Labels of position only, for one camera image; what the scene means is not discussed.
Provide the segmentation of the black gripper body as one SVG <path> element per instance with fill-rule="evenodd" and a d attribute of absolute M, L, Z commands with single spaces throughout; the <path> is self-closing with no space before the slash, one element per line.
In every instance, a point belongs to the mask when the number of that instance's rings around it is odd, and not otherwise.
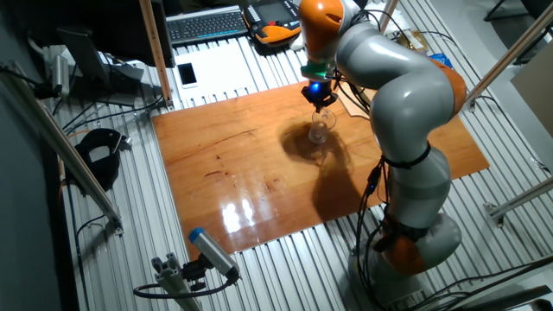
<path fill-rule="evenodd" d="M 302 88 L 303 97 L 314 106 L 329 106 L 333 104 L 338 95 L 332 90 L 332 81 L 312 81 Z"/>

